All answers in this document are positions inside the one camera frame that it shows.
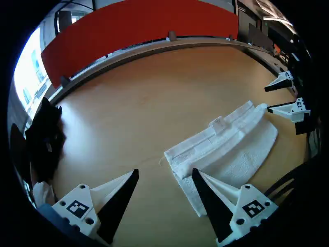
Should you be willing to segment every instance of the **screw hole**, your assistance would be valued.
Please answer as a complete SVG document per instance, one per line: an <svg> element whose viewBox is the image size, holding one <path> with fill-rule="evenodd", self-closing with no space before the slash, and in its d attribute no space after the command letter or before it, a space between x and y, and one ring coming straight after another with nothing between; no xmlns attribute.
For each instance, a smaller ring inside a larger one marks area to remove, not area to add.
<svg viewBox="0 0 329 247"><path fill-rule="evenodd" d="M236 220L236 223L238 225L242 225L244 223L244 219L238 219L238 220Z"/></svg>
<svg viewBox="0 0 329 247"><path fill-rule="evenodd" d="M74 228L74 230L80 231L80 227L78 227L78 225L72 225L72 227Z"/></svg>
<svg viewBox="0 0 329 247"><path fill-rule="evenodd" d="M92 225L92 224L94 224L94 220L91 219L91 218L87 218L87 219L86 219L86 223L87 223L88 225Z"/></svg>

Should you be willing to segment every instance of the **white cloth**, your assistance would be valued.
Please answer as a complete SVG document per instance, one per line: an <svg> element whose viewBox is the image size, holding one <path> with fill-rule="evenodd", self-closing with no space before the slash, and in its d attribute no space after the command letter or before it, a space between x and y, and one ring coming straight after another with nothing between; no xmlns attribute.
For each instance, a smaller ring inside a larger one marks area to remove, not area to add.
<svg viewBox="0 0 329 247"><path fill-rule="evenodd" d="M164 153L199 217L206 215L206 211L192 180L192 169L197 168L236 188L245 184L267 157L278 134L263 118L266 108L266 104L255 108L248 101Z"/></svg>
<svg viewBox="0 0 329 247"><path fill-rule="evenodd" d="M33 186L32 193L37 207L40 207L45 203L50 206L55 204L53 187L46 182L36 183Z"/></svg>

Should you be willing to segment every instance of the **ceiling light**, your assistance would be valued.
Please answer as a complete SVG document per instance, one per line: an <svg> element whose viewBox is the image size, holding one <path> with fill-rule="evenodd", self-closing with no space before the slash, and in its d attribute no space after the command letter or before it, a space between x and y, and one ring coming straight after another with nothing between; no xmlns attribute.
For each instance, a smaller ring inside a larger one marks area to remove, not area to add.
<svg viewBox="0 0 329 247"><path fill-rule="evenodd" d="M285 20L285 19L282 19L282 18L266 16L266 17L263 17L263 20L279 21L279 22L282 22L282 23L288 24L288 25L290 25L290 26L293 27L293 25L292 25L289 21L287 21L287 20Z"/></svg>

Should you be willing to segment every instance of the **red panel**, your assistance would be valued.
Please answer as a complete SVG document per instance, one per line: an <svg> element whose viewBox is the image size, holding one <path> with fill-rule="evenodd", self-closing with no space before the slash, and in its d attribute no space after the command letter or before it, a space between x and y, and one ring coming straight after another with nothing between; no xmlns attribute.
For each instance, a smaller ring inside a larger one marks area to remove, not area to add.
<svg viewBox="0 0 329 247"><path fill-rule="evenodd" d="M121 48L177 36L218 36L234 39L238 17L198 0L126 0L108 5L78 20L42 52L47 74L57 88L60 77L70 77L96 59Z"/></svg>

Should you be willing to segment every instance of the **desk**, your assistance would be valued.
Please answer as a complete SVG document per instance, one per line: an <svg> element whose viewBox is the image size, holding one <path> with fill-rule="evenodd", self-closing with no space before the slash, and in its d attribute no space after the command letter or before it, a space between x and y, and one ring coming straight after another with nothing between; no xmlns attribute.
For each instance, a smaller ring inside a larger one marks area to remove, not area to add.
<svg viewBox="0 0 329 247"><path fill-rule="evenodd" d="M274 76L231 47L169 51L114 68L62 100L67 137L54 178L57 196L79 183L91 188L134 168L139 181L114 246L216 246L208 218L199 218L163 152L246 101L275 105L287 89L265 93ZM276 115L265 116L277 140L250 183L264 192L303 162L305 135Z"/></svg>

